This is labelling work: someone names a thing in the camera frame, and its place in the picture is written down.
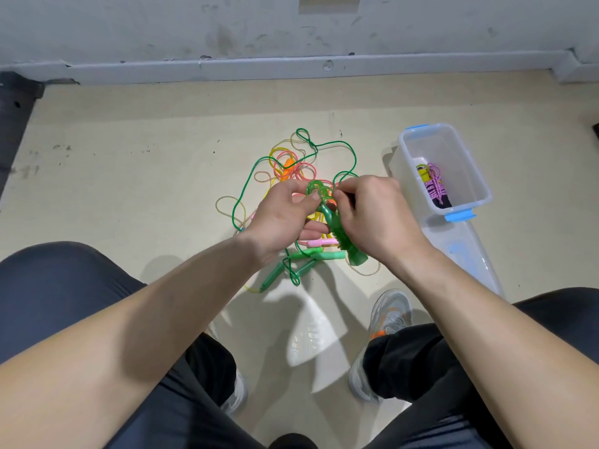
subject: white baseboard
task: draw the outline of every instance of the white baseboard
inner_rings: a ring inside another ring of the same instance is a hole
[[[556,69],[570,62],[569,51],[435,53],[298,58],[200,59],[69,65],[63,61],[2,65],[38,81],[71,80],[111,85],[198,80],[265,80],[433,72],[493,72]],[[556,75],[567,75],[567,72]]]
[[[568,52],[553,68],[553,74],[560,83],[599,82],[599,63],[581,63]]]

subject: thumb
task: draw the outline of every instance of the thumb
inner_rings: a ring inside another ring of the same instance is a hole
[[[349,201],[349,197],[344,191],[335,190],[333,192],[333,198],[337,203],[337,209],[339,211],[341,223],[346,224],[353,218],[353,208],[351,202]]]
[[[306,195],[305,198],[303,198],[302,201],[298,204],[304,210],[305,216],[308,217],[310,214],[316,211],[318,206],[320,206],[321,202],[322,200],[318,195],[318,191],[314,190],[314,192],[312,192],[310,195]]]

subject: jump rope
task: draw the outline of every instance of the jump rope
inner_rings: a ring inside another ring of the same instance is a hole
[[[287,143],[287,142],[291,144],[291,146],[294,150],[303,153],[303,156],[301,158],[298,158],[298,155],[294,151],[281,146],[282,144]],[[310,146],[310,148],[312,148],[314,150],[314,152],[312,152],[310,154],[306,154],[305,150],[302,150],[302,149],[296,147],[296,144],[302,144],[302,143],[307,143]],[[316,171],[316,167],[314,166],[313,163],[316,160],[316,156],[319,153],[319,148],[323,148],[323,147],[331,148],[331,147],[337,147],[337,146],[346,147],[351,151],[352,156],[353,156],[353,166],[349,170],[343,170],[343,171],[337,173],[333,177],[332,181],[317,180],[316,179],[317,171]],[[284,163],[281,163],[280,160],[282,160],[285,156],[288,156],[288,158],[285,160]],[[313,158],[311,162],[306,161],[306,159],[309,159],[309,158]],[[268,163],[273,168],[273,176],[271,176],[271,174],[267,171],[259,170],[259,171],[255,172],[256,167],[263,160],[268,160]],[[251,171],[247,177],[246,183],[243,185],[243,188],[241,189],[239,198],[231,196],[231,195],[224,195],[217,199],[217,201],[215,202],[216,211],[218,211],[219,213],[221,213],[227,217],[230,217],[231,223],[235,227],[236,232],[237,233],[242,232],[247,227],[247,225],[249,224],[250,220],[253,218],[253,215],[256,212],[256,210],[254,210],[251,212],[250,216],[248,216],[246,207],[243,205],[243,203],[241,203],[241,199],[243,198],[243,195],[246,192],[246,188],[247,188],[248,184],[250,183],[251,178],[253,177],[254,180],[257,182],[268,182],[269,183],[266,194],[268,194],[268,191],[270,190],[270,188],[272,188],[273,185],[276,184],[277,182],[285,181],[290,178],[293,178],[296,180],[310,181],[309,191],[307,192],[307,195],[309,195],[309,193],[313,189],[317,189],[319,192],[319,195],[321,196],[323,204],[319,207],[319,210],[317,210],[317,212],[315,212],[314,214],[311,214],[309,216],[309,218],[312,220],[316,220],[316,221],[325,221],[325,219],[326,219],[326,221],[329,222],[329,226],[331,226],[331,223],[330,223],[331,222],[331,220],[330,220],[331,211],[328,211],[329,214],[327,214],[327,216],[325,217],[325,214],[323,214],[323,213],[327,212],[327,208],[324,206],[324,203],[327,200],[334,203],[334,200],[331,195],[333,192],[333,189],[335,189],[339,185],[339,183],[341,181],[343,181],[345,178],[347,178],[348,176],[357,176],[357,174],[355,174],[353,172],[353,170],[355,169],[357,164],[358,164],[358,158],[356,156],[356,152],[354,151],[354,149],[352,148],[352,146],[349,143],[347,143],[343,140],[334,140],[331,142],[320,143],[317,145],[310,139],[310,133],[308,132],[307,129],[298,128],[292,135],[289,136],[288,139],[281,140],[279,143],[274,145],[273,148],[271,149],[270,153],[268,154],[268,156],[262,156],[254,163],[254,165],[251,168]],[[306,177],[304,175],[304,170],[306,170],[306,169],[309,169],[310,172],[312,173],[311,178]],[[260,180],[258,178],[258,175],[260,175],[260,174],[265,174],[268,178],[265,180]],[[233,206],[233,210],[232,210],[231,214],[227,214],[226,212],[221,211],[219,209],[218,203],[223,199],[234,199],[236,201],[235,205]],[[242,220],[235,216],[236,210],[239,206],[241,206],[241,208],[243,209],[243,219]],[[331,237],[332,237],[331,234],[329,234],[329,235],[323,234],[323,238],[331,238]],[[291,280],[291,283],[293,285],[295,285],[296,287],[298,287],[301,284],[300,275],[308,270],[307,266],[308,265],[313,266],[313,264],[316,263],[314,261],[313,256],[311,256],[309,253],[304,251],[300,247],[300,244],[306,245],[306,242],[295,241],[295,247],[298,250],[297,253],[289,253],[289,250],[285,249],[286,257],[283,258],[282,261],[280,262],[279,266],[277,266],[277,268],[280,268],[281,271],[283,269],[285,269],[289,272],[289,278]],[[303,268],[300,268],[299,270],[294,271],[291,266],[291,262],[293,260],[297,260],[298,258],[302,258],[302,257],[306,257],[307,259],[310,259],[312,261],[309,264],[304,265]],[[355,272],[357,272],[358,274],[365,276],[365,277],[374,275],[374,274],[378,273],[378,271],[380,270],[380,262],[379,262],[378,267],[375,272],[370,273],[370,274],[364,274],[364,273],[358,271],[355,267],[353,267],[350,264],[347,257],[345,259],[350,268],[352,268]],[[262,287],[260,290],[255,289],[255,288],[250,288],[248,286],[245,286],[245,288],[252,293],[260,293],[260,292],[264,291],[262,289]]]

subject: person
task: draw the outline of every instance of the person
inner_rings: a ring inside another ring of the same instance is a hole
[[[294,196],[305,189],[277,184],[246,230],[148,286],[73,242],[1,262],[0,447],[264,447],[227,415],[243,380],[205,330],[281,249],[327,232],[306,220],[319,198]],[[350,387],[413,405],[367,447],[596,447],[598,290],[509,305],[429,243],[397,181],[351,178],[334,199],[350,239],[436,322],[413,326],[398,290],[374,306]],[[270,447],[316,445],[290,434]]]

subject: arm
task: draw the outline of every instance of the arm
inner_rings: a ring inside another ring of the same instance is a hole
[[[512,445],[597,446],[599,366],[435,249],[396,180],[362,176],[338,189],[352,241],[421,300]]]
[[[106,445],[255,272],[298,237],[327,232],[304,226],[320,203],[294,203],[305,187],[277,184],[241,234],[2,364],[0,447]]]

